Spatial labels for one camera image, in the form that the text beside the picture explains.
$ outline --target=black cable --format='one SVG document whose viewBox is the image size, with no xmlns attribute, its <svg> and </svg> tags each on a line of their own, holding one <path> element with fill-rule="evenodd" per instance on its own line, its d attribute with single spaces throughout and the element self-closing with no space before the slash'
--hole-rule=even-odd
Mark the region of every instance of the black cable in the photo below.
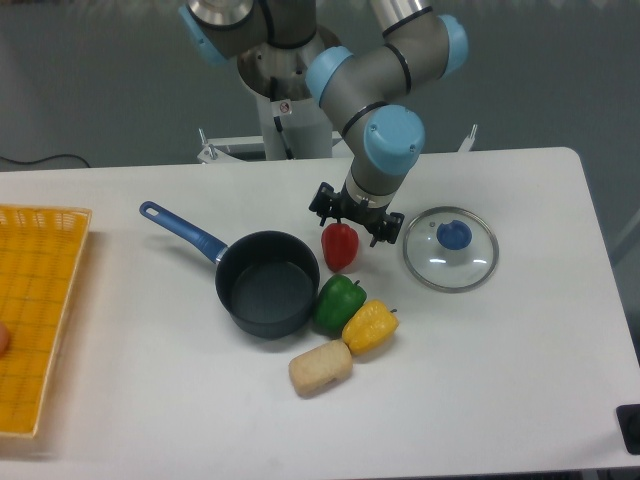
<svg viewBox="0 0 640 480">
<path fill-rule="evenodd" d="M 282 127 L 282 121 L 280 120 L 280 117 L 273 117 L 273 121 L 276 124 L 278 135 L 280 135 L 280 141 L 282 141 L 282 147 L 284 148 L 284 153 L 287 155 L 287 160 L 294 160 L 296 157 L 293 156 L 291 147 L 289 147 L 287 139 L 284 136 L 284 128 Z"/>
<path fill-rule="evenodd" d="M 76 160 L 80 160 L 87 168 L 91 168 L 89 162 L 87 162 L 80 155 L 74 155 L 73 153 L 59 153 L 58 155 L 51 155 L 50 157 L 40 158 L 39 160 L 32 160 L 21 162 L 19 160 L 11 160 L 10 158 L 3 157 L 0 155 L 0 160 L 3 160 L 7 163 L 13 163 L 15 165 L 37 165 L 38 163 L 48 162 L 49 160 L 55 160 L 57 158 L 75 158 Z"/>
</svg>

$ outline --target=blue handle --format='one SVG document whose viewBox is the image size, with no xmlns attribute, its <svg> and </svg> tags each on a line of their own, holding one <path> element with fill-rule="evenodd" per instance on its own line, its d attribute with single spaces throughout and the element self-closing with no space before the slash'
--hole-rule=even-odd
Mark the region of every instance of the blue handle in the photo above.
<svg viewBox="0 0 640 480">
<path fill-rule="evenodd" d="M 140 213 L 152 222 L 184 238 L 204 253 L 213 263 L 220 261 L 222 254 L 227 248 L 225 243 L 213 235 L 204 230 L 200 230 L 195 225 L 190 224 L 175 213 L 171 213 L 156 203 L 144 202 L 140 205 Z"/>
<path fill-rule="evenodd" d="M 469 225 L 460 220 L 453 220 L 451 223 L 441 223 L 436 232 L 438 242 L 449 250 L 462 250 L 467 248 L 472 238 Z"/>
</svg>

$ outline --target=green bell pepper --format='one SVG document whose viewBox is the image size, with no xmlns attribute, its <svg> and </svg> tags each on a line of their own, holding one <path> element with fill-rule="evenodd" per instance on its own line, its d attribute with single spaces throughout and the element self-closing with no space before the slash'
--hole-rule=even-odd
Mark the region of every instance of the green bell pepper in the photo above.
<svg viewBox="0 0 640 480">
<path fill-rule="evenodd" d="M 339 332 L 367 299 L 367 292 L 344 275 L 334 275 L 324 284 L 313 321 L 330 332 Z"/>
</svg>

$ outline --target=saucepan handle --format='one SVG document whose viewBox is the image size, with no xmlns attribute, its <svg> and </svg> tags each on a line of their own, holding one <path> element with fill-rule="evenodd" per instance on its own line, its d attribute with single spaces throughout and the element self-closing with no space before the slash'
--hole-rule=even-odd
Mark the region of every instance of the saucepan handle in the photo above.
<svg viewBox="0 0 640 480">
<path fill-rule="evenodd" d="M 152 222 L 184 238 L 214 263 L 220 261 L 227 249 L 224 242 L 154 202 L 144 202 L 140 205 L 140 213 Z"/>
</svg>

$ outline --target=blue joint cap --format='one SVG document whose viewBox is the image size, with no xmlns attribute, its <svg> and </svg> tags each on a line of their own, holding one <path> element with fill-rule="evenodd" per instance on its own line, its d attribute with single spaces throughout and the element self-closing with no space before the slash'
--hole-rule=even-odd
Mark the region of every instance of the blue joint cap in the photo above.
<svg viewBox="0 0 640 480">
<path fill-rule="evenodd" d="M 424 147 L 424 125 L 420 117 L 400 105 L 385 105 L 375 111 L 364 128 L 364 149 L 381 172 L 406 175 Z"/>
<path fill-rule="evenodd" d="M 209 65 L 222 65 L 226 63 L 227 59 L 222 55 L 216 47 L 213 46 L 211 40 L 209 40 L 205 34 L 200 29 L 200 25 L 198 22 L 194 20 L 189 13 L 186 5 L 183 5 L 178 9 L 178 13 L 182 17 L 182 21 L 187 27 L 187 31 L 189 32 L 189 37 L 191 41 L 198 49 L 200 56 L 209 64 Z"/>
<path fill-rule="evenodd" d="M 307 82 L 307 88 L 309 88 L 318 105 L 322 101 L 322 94 L 331 77 L 349 57 L 353 57 L 353 53 L 348 48 L 331 47 L 318 55 L 309 65 L 305 81 Z"/>
<path fill-rule="evenodd" d="M 438 242 L 448 250 L 462 250 L 471 243 L 471 229 L 460 220 L 451 223 L 441 223 L 436 232 Z"/>
<path fill-rule="evenodd" d="M 440 15 L 438 17 L 447 27 L 447 34 L 449 35 L 449 59 L 447 60 L 447 68 L 444 71 L 443 77 L 446 77 L 451 72 L 459 69 L 464 62 L 467 61 L 469 56 L 469 39 L 467 38 L 467 32 L 464 27 L 458 23 L 455 17 L 451 15 Z"/>
</svg>

